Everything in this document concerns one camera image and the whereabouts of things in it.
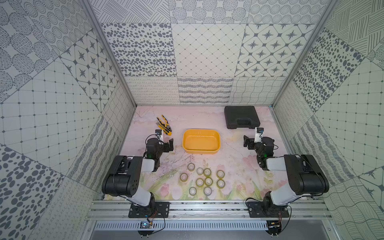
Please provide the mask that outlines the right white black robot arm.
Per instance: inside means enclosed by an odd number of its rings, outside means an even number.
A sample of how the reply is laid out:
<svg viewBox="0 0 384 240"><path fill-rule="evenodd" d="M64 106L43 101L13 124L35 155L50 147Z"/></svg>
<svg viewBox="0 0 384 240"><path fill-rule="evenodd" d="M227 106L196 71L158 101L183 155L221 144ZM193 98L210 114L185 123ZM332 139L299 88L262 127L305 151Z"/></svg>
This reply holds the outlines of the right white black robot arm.
<svg viewBox="0 0 384 240"><path fill-rule="evenodd" d="M301 197L318 197L327 193L329 181L312 155L274 157L275 140L244 136L244 147L255 150L259 167L264 171L285 172L288 182L263 198L265 212L284 209Z"/></svg>

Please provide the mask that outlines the right circuit board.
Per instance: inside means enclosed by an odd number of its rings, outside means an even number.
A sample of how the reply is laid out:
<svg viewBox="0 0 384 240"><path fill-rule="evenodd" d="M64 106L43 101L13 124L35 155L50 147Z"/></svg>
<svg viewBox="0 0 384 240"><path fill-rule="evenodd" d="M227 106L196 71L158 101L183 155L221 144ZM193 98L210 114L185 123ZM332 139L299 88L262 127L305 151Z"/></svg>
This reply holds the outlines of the right circuit board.
<svg viewBox="0 0 384 240"><path fill-rule="evenodd" d="M282 231L282 223L281 222L275 222L275 221L267 221L267 227L268 229L266 232L271 236L271 237L277 237L281 231Z"/></svg>

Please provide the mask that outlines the black plastic tool case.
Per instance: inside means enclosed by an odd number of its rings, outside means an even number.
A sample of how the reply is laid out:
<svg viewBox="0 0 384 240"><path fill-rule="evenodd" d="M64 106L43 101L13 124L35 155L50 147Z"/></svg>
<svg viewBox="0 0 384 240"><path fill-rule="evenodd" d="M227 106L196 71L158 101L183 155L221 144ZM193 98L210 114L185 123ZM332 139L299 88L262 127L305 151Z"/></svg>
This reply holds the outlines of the black plastic tool case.
<svg viewBox="0 0 384 240"><path fill-rule="evenodd" d="M228 129L255 129L261 125L254 106L226 106L224 114Z"/></svg>

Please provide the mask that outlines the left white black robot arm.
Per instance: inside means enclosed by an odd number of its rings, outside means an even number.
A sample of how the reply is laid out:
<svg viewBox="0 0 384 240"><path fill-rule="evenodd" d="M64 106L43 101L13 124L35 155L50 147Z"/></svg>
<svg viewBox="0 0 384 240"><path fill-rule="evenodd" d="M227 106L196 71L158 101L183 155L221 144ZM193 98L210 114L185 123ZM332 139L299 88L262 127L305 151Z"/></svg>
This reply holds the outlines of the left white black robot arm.
<svg viewBox="0 0 384 240"><path fill-rule="evenodd" d="M164 142L160 136L153 135L146 140L143 156L116 156L102 182L102 193L123 197L140 210L154 211L155 197L140 187L140 177L142 173L156 172L162 154L173 150L173 139Z"/></svg>

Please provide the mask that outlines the left green circuit board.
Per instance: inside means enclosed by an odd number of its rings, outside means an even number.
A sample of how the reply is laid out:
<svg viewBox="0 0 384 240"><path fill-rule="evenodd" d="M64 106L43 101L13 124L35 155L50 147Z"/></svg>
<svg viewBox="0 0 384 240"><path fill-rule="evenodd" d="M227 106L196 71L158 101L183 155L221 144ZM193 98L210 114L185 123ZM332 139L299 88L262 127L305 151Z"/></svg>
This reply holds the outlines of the left green circuit board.
<svg viewBox="0 0 384 240"><path fill-rule="evenodd" d="M145 221L142 221L140 223L140 226L138 228L138 233L142 236L142 237L148 237L150 236L152 233L154 232L154 229L152 227L152 224L150 224L149 222L145 222Z"/></svg>

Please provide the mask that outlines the transparent tape roll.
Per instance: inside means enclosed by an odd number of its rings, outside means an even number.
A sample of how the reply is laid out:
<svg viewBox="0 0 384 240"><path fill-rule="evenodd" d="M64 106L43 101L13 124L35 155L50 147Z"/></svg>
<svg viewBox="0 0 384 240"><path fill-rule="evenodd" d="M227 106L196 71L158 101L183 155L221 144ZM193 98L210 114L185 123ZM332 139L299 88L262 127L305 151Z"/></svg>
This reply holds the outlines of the transparent tape roll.
<svg viewBox="0 0 384 240"><path fill-rule="evenodd" d="M205 196L210 196L212 194L212 189L210 187L205 187L204 188L204 195Z"/></svg>
<svg viewBox="0 0 384 240"><path fill-rule="evenodd" d="M181 173L180 174L180 181L185 183L188 181L189 175L187 173Z"/></svg>
<svg viewBox="0 0 384 240"><path fill-rule="evenodd" d="M219 179L223 179L225 177L225 172L223 170L218 170L216 172L216 176L219 178Z"/></svg>
<svg viewBox="0 0 384 240"><path fill-rule="evenodd" d="M203 171L203 175L208 178L212 175L212 171L210 168L205 168L204 171Z"/></svg>
<svg viewBox="0 0 384 240"><path fill-rule="evenodd" d="M201 178L198 178L197 180L196 180L196 186L197 187L203 187L204 186L204 184L205 184L205 181L203 180L203 179L201 179Z"/></svg>
<svg viewBox="0 0 384 240"><path fill-rule="evenodd" d="M204 174L204 169L203 168L197 168L197 174L199 176L203 175Z"/></svg>
<svg viewBox="0 0 384 240"><path fill-rule="evenodd" d="M212 180L212 178L205 178L205 181L204 181L204 183L205 183L205 185L207 186L207 187L210 187L212 184L213 184L213 180Z"/></svg>
<svg viewBox="0 0 384 240"><path fill-rule="evenodd" d="M193 163L189 163L189 164L188 164L188 170L189 170L190 172L193 172L193 171L195 170L195 164L193 164Z"/></svg>
<svg viewBox="0 0 384 240"><path fill-rule="evenodd" d="M223 189L225 186L226 186L226 183L224 180L222 179L218 179L217 182L216 182L216 185L219 189Z"/></svg>
<svg viewBox="0 0 384 240"><path fill-rule="evenodd" d="M197 194L197 189L195 187L191 187L189 189L189 195L190 196L195 196Z"/></svg>

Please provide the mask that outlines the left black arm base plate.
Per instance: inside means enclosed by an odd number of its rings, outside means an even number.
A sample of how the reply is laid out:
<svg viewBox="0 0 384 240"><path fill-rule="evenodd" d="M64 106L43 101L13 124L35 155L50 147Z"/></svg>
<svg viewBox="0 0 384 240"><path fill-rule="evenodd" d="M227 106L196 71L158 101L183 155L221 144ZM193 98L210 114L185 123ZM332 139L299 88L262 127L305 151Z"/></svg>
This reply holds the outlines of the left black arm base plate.
<svg viewBox="0 0 384 240"><path fill-rule="evenodd" d="M131 205L129 218L168 218L170 202L153 202L148 207Z"/></svg>

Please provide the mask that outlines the aluminium mounting rail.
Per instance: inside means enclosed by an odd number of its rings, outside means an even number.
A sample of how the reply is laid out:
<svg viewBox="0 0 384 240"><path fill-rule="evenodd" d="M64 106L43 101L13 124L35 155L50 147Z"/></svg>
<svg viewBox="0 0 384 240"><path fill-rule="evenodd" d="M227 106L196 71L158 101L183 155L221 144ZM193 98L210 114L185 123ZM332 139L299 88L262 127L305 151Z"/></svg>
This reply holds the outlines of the aluminium mounting rail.
<svg viewBox="0 0 384 240"><path fill-rule="evenodd" d="M261 203L254 200L240 201L159 201L166 220L278 220L278 214L266 215ZM128 201L93 201L86 220L146 220ZM281 214L284 220L327 220L331 213L322 200L298 200L285 207Z"/></svg>

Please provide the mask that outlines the yellow black pliers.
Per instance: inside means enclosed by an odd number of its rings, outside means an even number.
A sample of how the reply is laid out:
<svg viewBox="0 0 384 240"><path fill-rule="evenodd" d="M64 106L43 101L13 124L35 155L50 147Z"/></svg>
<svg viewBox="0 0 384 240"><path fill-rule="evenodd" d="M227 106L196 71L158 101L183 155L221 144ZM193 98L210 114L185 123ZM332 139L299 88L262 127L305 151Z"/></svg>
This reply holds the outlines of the yellow black pliers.
<svg viewBox="0 0 384 240"><path fill-rule="evenodd" d="M170 126L170 124L168 123L168 120L164 117L164 115L162 115L162 118L163 118L163 120L157 118L158 122L160 122L160 123L162 123L162 124L164 124L166 126L167 125Z"/></svg>

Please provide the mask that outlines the yellow black utility knife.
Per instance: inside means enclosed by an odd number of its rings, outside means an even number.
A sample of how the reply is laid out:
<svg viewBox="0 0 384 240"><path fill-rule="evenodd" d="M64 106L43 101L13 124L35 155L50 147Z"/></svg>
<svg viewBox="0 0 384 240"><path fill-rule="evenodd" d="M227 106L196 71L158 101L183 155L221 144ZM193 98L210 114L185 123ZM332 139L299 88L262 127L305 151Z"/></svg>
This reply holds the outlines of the yellow black utility knife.
<svg viewBox="0 0 384 240"><path fill-rule="evenodd" d="M168 136L172 135L172 130L170 129L170 126L168 126L168 125L166 126L160 122L157 122L156 124L166 135L168 135Z"/></svg>

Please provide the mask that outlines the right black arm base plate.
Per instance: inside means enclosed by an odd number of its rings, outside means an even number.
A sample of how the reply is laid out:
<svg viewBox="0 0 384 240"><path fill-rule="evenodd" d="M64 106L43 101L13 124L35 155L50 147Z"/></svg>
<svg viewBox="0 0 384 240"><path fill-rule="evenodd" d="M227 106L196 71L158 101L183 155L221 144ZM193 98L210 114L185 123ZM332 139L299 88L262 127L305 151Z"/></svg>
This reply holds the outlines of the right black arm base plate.
<svg viewBox="0 0 384 240"><path fill-rule="evenodd" d="M290 213L285 206L271 205L265 207L262 202L247 201L250 218L288 218Z"/></svg>

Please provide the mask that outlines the yellow plastic storage box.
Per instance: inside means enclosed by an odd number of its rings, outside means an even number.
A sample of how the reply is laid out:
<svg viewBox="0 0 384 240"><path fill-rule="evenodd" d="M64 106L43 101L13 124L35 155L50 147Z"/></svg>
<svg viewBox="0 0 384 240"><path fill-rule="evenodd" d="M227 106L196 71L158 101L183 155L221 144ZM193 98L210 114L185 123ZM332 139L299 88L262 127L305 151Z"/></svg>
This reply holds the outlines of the yellow plastic storage box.
<svg viewBox="0 0 384 240"><path fill-rule="evenodd" d="M221 148L220 134L215 130L189 129L183 135L183 148L188 154L216 154Z"/></svg>

